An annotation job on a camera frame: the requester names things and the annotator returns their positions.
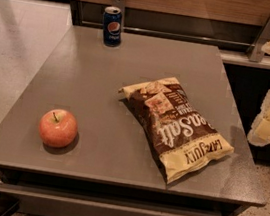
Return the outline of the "left metal bracket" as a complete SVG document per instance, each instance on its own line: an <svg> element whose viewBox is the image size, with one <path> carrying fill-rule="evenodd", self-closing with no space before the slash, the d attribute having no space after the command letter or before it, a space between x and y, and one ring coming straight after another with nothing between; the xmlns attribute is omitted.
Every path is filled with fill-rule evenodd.
<svg viewBox="0 0 270 216"><path fill-rule="evenodd" d="M125 16L125 9L126 9L126 0L111 0L111 5L114 7L114 12L120 12L121 13L121 22L120 27L124 26L124 16Z"/></svg>

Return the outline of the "blue pepsi can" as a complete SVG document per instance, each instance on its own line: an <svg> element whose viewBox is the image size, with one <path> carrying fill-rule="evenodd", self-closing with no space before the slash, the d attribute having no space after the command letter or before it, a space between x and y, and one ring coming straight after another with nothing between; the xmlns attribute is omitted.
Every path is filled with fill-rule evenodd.
<svg viewBox="0 0 270 216"><path fill-rule="evenodd" d="M106 7L103 14L103 42L109 47L119 46L121 43L121 9L115 6Z"/></svg>

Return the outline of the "red apple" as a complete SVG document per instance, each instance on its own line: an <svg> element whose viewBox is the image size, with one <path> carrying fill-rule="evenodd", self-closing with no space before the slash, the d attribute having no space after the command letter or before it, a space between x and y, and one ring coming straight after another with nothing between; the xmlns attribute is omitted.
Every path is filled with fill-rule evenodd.
<svg viewBox="0 0 270 216"><path fill-rule="evenodd" d="M78 134L76 118L64 109L46 112L38 124L42 142L48 147L63 148L70 145Z"/></svg>

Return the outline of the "right metal bracket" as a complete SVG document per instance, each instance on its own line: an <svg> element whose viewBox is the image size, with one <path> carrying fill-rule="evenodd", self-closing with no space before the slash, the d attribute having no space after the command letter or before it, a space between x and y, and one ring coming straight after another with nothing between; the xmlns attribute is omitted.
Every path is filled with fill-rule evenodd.
<svg viewBox="0 0 270 216"><path fill-rule="evenodd" d="M253 44L250 45L246 52L248 59L251 62L259 63L263 59L264 52L262 47L267 41L270 41L270 15L260 32L257 34L256 39L254 39Z"/></svg>

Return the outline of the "brown sea salt chip bag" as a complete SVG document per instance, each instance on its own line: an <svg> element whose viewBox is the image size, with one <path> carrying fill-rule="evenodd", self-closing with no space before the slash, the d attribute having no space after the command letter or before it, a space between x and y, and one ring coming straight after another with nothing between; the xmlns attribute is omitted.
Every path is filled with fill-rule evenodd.
<svg viewBox="0 0 270 216"><path fill-rule="evenodd" d="M234 152L192 107L175 77L125 86L120 91L165 167L168 183Z"/></svg>

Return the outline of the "metal bracket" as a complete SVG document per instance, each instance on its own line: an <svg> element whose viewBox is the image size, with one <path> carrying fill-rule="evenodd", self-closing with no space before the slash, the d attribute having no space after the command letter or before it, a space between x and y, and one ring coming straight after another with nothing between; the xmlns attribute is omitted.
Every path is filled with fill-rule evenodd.
<svg viewBox="0 0 270 216"><path fill-rule="evenodd" d="M257 34L256 39L254 39L253 44L250 45L246 52L248 59L251 62L259 63L263 59L264 52L262 47L267 41L270 41L270 15L260 32Z"/></svg>
<svg viewBox="0 0 270 216"><path fill-rule="evenodd" d="M120 12L121 13L121 22L120 27L124 26L124 16L125 16L125 9L126 9L126 0L111 0L111 5L114 7L114 12Z"/></svg>

